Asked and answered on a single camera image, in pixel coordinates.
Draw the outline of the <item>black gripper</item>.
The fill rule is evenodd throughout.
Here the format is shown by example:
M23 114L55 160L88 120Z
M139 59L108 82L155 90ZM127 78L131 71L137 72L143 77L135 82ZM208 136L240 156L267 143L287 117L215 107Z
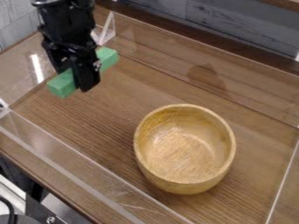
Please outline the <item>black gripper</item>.
M95 0L31 0L41 18L41 46L57 74L71 68L77 88L100 83L100 61L91 32L96 28Z

